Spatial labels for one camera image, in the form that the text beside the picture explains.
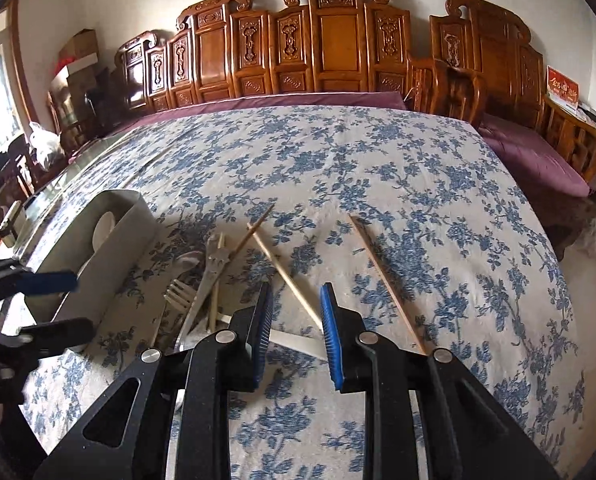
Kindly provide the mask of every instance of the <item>red sign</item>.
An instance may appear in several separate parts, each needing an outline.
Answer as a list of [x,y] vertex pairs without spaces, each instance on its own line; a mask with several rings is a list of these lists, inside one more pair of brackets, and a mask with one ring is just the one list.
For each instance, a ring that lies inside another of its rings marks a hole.
[[577,110],[578,84],[550,66],[546,67],[546,91],[554,101]]

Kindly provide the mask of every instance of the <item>metal screw head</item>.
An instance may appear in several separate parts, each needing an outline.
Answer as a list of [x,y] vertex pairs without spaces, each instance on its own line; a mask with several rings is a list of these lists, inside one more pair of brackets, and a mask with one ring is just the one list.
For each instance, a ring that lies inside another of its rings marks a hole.
[[231,343],[235,338],[236,334],[231,330],[221,330],[216,334],[216,341],[218,343]]
[[378,342],[378,335],[375,332],[363,332],[358,336],[360,343],[375,345]]
[[446,348],[438,348],[433,352],[433,358],[439,363],[450,363],[453,359],[453,354]]
[[155,363],[160,359],[160,350],[149,348],[142,353],[140,359],[142,359],[143,363]]
[[0,378],[1,379],[12,379],[16,375],[15,371],[11,368],[3,368],[0,370]]

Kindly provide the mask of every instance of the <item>white plastic utensil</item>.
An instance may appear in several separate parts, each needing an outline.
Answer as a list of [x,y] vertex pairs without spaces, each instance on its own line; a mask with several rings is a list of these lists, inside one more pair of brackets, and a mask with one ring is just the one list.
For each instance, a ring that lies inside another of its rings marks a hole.
[[[216,319],[228,324],[231,321],[231,316],[218,313]],[[269,341],[275,343],[276,345],[284,346],[285,348],[291,348],[292,350],[302,352],[303,354],[307,354],[312,357],[317,357],[323,361],[327,360],[325,344],[324,342],[317,339],[280,332],[279,330],[274,330],[272,328],[271,332],[269,333]]]
[[100,246],[107,240],[110,232],[116,227],[116,218],[111,211],[107,211],[100,217],[96,227],[94,229],[94,235],[91,238],[91,245],[94,248],[94,253],[100,248]]
[[[193,288],[190,286],[185,285],[185,283],[179,282],[178,280],[174,280],[174,285],[177,285],[175,290],[172,290],[172,286],[169,286],[167,289],[165,299],[176,310],[180,312],[186,312],[191,306],[191,302],[195,297],[195,290],[193,290]],[[227,324],[231,322],[231,316],[227,316],[226,314],[218,313],[216,315],[216,319]],[[280,332],[279,330],[271,329],[269,341],[280,346],[302,352],[303,354],[322,359],[323,361],[327,360],[325,344],[323,341],[319,341],[317,339],[312,339],[310,337],[301,335],[288,334],[286,332]]]

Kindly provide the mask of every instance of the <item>tablecloth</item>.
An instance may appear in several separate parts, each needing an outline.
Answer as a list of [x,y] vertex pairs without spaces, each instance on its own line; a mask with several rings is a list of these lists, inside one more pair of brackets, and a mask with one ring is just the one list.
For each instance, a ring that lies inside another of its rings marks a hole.
[[[45,449],[145,349],[172,259],[202,250],[212,231],[234,243],[274,203],[261,235],[312,303],[331,281],[369,329],[411,349],[347,213],[363,219],[432,346],[450,348],[566,473],[584,401],[566,283],[522,192],[469,124],[303,106],[141,126],[74,179],[23,260],[37,268],[96,193],[119,187],[142,193],[158,233],[88,349],[32,374],[24,413]],[[221,279],[223,311],[253,304],[264,276],[273,327],[321,338],[253,242]],[[14,299],[7,330],[27,321]],[[261,387],[232,395],[229,416],[233,478],[361,477],[363,395],[335,393],[326,362],[271,344]]]

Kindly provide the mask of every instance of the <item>black clamp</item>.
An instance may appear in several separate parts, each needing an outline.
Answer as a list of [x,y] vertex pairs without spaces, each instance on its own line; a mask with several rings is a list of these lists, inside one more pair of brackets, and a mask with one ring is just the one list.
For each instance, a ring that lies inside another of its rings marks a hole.
[[321,309],[329,370],[341,393],[365,392],[364,480],[417,479],[409,390],[415,390],[428,478],[558,480],[516,421],[449,350],[399,349],[368,332],[360,314],[337,305],[331,283]]
[[[0,260],[0,301],[18,292],[27,296],[69,292],[77,284],[70,271],[35,274],[16,260]],[[0,333],[0,404],[23,404],[22,389],[39,359],[60,355],[93,336],[93,324],[84,318],[27,326],[15,336]]]
[[273,291],[234,313],[226,330],[193,349],[145,350],[94,401],[35,480],[164,478],[177,391],[185,389],[175,477],[229,480],[228,391],[253,392],[265,367]]

